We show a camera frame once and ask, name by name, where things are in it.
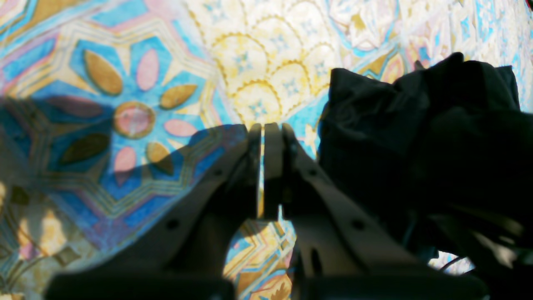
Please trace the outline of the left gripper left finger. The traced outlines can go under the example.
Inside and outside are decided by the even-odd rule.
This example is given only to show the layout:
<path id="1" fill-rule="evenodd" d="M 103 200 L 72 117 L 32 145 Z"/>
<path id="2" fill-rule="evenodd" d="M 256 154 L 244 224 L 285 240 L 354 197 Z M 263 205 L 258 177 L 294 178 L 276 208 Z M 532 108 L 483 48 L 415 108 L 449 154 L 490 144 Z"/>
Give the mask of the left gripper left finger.
<path id="1" fill-rule="evenodd" d="M 257 212 L 262 127 L 225 152 L 138 241 L 109 260 L 56 275 L 46 300 L 234 300 L 222 275 L 234 233 Z"/>

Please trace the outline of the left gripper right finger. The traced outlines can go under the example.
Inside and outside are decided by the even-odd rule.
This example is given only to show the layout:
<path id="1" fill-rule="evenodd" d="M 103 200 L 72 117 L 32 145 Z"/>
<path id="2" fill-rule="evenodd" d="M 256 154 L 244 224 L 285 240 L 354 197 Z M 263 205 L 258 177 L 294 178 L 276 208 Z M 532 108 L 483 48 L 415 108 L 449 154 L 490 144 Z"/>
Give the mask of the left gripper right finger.
<path id="1" fill-rule="evenodd" d="M 296 231 L 294 300 L 483 300 L 485 285 L 421 263 L 346 197 L 287 124 L 264 126 L 264 217 Z"/>

